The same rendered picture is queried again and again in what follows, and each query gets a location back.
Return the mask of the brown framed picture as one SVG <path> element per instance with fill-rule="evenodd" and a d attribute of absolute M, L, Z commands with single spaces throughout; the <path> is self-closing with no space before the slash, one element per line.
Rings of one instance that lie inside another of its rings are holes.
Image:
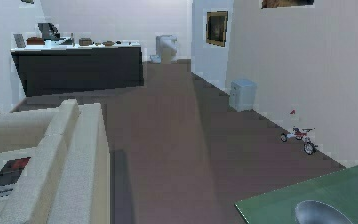
<path fill-rule="evenodd" d="M 315 0 L 262 0 L 261 9 L 313 5 Z"/>

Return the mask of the dark grey slanted appliance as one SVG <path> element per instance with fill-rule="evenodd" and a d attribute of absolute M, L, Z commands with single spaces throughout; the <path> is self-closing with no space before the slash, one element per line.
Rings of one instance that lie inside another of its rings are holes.
<path fill-rule="evenodd" d="M 60 33 L 52 23 L 39 23 L 38 28 L 44 40 L 59 40 Z"/>

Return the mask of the pale blue bin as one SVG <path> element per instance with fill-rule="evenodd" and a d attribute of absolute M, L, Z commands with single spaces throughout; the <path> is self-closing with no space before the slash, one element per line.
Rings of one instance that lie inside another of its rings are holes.
<path fill-rule="evenodd" d="M 240 79 L 232 81 L 229 105 L 238 112 L 252 110 L 256 89 L 256 83 L 251 80 Z"/>

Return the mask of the grey metal bowl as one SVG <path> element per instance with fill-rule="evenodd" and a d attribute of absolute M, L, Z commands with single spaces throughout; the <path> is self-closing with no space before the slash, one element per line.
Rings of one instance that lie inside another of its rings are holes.
<path fill-rule="evenodd" d="M 295 207 L 296 224 L 353 224 L 341 211 L 315 200 L 299 202 Z"/>

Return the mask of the black cabinet with white top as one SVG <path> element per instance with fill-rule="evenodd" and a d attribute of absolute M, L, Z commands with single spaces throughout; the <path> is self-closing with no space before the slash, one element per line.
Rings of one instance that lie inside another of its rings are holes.
<path fill-rule="evenodd" d="M 144 84 L 139 44 L 11 51 L 27 97 Z"/>

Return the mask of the green table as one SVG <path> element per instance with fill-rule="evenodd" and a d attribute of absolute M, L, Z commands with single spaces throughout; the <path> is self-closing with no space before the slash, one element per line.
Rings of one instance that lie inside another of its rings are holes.
<path fill-rule="evenodd" d="M 240 200 L 235 208 L 246 224 L 296 224 L 295 207 L 305 200 L 333 206 L 358 224 L 358 166 Z"/>

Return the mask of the gold framed dark picture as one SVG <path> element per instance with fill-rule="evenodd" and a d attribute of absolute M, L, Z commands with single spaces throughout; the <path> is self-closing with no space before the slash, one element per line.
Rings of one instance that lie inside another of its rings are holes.
<path fill-rule="evenodd" d="M 208 44 L 220 47 L 226 45 L 227 21 L 227 11 L 207 13 L 206 42 Z"/>

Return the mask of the beige sofa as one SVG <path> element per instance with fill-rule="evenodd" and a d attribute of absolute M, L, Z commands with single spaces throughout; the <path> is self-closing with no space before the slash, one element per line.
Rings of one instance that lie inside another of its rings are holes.
<path fill-rule="evenodd" d="M 0 114 L 0 170 L 28 158 L 0 224 L 110 224 L 110 153 L 99 103 Z"/>

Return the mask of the grey tilted board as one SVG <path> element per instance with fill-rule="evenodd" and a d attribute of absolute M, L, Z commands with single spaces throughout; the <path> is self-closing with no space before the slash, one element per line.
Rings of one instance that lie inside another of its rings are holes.
<path fill-rule="evenodd" d="M 16 46 L 18 48 L 25 48 L 26 47 L 26 43 L 24 41 L 23 35 L 22 34 L 14 34 L 14 39 L 16 42 Z"/>

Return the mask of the red and white toy tricycle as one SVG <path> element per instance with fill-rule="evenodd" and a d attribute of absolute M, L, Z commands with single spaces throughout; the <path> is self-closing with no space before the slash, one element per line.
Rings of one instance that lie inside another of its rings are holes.
<path fill-rule="evenodd" d="M 304 152 L 308 155 L 312 155 L 317 151 L 317 145 L 313 143 L 311 138 L 308 136 L 310 131 L 312 131 L 312 128 L 299 129 L 296 126 L 293 126 L 290 133 L 281 134 L 280 140 L 282 142 L 286 142 L 288 139 L 295 138 L 296 140 L 302 141 Z"/>

